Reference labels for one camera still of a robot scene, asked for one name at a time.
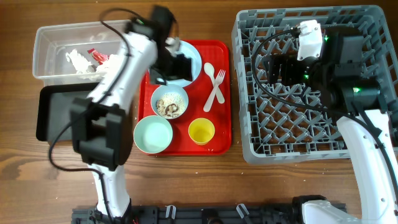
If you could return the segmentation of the light blue plate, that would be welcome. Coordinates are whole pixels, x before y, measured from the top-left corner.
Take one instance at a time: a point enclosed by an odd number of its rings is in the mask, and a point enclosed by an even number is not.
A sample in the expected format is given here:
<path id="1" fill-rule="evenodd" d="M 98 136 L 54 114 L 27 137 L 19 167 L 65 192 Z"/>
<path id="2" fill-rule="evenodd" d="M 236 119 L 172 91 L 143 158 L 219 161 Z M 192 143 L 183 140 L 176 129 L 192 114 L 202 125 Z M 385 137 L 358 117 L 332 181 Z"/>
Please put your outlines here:
<path id="1" fill-rule="evenodd" d="M 201 72 L 201 56 L 198 50 L 186 41 L 179 42 L 178 51 L 172 57 L 166 74 L 161 75 L 154 69 L 149 70 L 149 80 L 153 85 L 178 85 L 186 87 L 192 84 Z"/>

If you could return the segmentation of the light blue small bowl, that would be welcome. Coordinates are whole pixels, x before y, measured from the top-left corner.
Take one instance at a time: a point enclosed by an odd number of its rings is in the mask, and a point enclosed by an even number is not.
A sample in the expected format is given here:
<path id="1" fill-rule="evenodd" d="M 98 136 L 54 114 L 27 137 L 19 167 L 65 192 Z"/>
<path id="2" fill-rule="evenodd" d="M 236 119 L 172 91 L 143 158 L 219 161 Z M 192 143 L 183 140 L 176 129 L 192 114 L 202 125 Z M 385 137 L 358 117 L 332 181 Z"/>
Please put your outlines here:
<path id="1" fill-rule="evenodd" d="M 178 85 L 161 85 L 150 99 L 154 113 L 165 119 L 176 119 L 183 115 L 188 103 L 187 92 Z"/>

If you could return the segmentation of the rice and nut leftovers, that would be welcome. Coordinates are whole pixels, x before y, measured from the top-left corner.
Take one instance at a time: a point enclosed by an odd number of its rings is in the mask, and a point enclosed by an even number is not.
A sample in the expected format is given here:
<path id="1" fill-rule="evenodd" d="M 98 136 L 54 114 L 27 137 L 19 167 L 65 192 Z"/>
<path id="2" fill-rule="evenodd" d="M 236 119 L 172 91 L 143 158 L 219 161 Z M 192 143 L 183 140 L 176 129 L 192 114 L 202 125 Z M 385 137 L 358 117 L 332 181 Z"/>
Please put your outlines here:
<path id="1" fill-rule="evenodd" d="M 186 103 L 178 93 L 166 93 L 156 102 L 156 109 L 160 116 L 166 119 L 177 118 L 186 110 Z"/>

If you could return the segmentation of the mint green bowl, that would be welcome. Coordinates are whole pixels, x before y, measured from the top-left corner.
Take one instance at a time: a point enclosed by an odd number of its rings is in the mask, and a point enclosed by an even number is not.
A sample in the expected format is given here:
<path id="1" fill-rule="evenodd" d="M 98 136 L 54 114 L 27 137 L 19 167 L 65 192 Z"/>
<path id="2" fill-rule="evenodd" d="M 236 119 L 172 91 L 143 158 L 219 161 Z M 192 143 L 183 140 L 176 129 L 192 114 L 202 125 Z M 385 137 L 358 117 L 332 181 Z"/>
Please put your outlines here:
<path id="1" fill-rule="evenodd" d="M 171 124 L 157 115 L 142 118 L 134 128 L 136 146 L 144 153 L 157 154 L 168 148 L 173 139 Z"/>

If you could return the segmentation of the white tissue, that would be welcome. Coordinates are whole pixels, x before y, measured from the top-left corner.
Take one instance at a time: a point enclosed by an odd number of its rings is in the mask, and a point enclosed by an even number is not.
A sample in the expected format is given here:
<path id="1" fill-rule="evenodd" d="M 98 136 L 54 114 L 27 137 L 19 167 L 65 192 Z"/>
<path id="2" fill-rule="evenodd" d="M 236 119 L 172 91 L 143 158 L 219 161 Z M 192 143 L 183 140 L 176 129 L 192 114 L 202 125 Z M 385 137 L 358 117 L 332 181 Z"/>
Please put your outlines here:
<path id="1" fill-rule="evenodd" d="M 66 60 L 72 63 L 77 74 L 93 73 L 95 71 L 93 64 L 82 56 L 82 54 L 78 53 L 76 49 L 73 49 L 70 53 L 66 53 L 65 56 Z"/>
<path id="2" fill-rule="evenodd" d="M 105 62 L 97 66 L 96 72 L 117 72 L 120 69 L 123 61 L 123 57 L 111 54 Z"/>

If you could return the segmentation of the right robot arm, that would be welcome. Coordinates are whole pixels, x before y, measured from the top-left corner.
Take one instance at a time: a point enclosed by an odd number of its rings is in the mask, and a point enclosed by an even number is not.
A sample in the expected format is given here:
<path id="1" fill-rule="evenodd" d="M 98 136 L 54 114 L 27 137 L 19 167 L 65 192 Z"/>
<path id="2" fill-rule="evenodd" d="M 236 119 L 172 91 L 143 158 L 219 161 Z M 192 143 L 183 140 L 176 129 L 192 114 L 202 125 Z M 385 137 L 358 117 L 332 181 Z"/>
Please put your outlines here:
<path id="1" fill-rule="evenodd" d="M 317 111 L 332 114 L 348 148 L 356 177 L 360 223 L 397 222 L 397 159 L 386 98 L 376 77 L 363 75 L 362 33 L 354 27 L 301 25 L 296 55 L 280 55 L 268 82 L 302 83 L 321 93 Z"/>

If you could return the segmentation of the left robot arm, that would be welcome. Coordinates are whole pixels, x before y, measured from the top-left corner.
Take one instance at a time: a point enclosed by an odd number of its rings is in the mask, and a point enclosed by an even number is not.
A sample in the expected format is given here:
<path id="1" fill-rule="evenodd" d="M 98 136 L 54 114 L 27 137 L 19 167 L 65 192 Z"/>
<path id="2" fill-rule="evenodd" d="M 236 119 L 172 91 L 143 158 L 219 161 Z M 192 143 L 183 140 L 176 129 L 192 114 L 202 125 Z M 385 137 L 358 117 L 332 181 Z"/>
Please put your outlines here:
<path id="1" fill-rule="evenodd" d="M 131 103 L 144 75 L 149 74 L 151 83 L 158 85 L 193 80 L 191 59 L 178 52 L 179 41 L 169 36 L 175 22 L 171 11 L 158 5 L 149 19 L 134 14 L 118 33 L 117 61 L 87 98 L 73 100 L 73 149 L 96 177 L 94 217 L 99 222 L 131 222 L 124 163 L 133 142 Z"/>

